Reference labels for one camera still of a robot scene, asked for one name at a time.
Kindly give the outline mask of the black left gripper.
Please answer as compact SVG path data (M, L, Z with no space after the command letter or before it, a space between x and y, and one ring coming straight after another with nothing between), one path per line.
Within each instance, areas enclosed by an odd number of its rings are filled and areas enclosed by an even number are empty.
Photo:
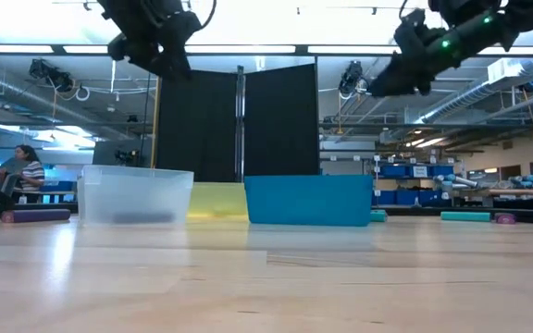
M102 17L120 30L107 44L113 60L127 59L159 77L191 76L185 44L201 29L193 12L104 11Z

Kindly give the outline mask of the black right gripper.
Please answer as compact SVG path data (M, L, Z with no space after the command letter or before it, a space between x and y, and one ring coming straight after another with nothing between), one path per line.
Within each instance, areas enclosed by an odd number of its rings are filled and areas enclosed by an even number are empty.
M393 60L370 83L375 97L429 95L433 76L421 69L457 68L468 57L460 28L468 20L463 9L436 9L447 28L430 28L426 11L415 9L401 17L394 32L400 48Z

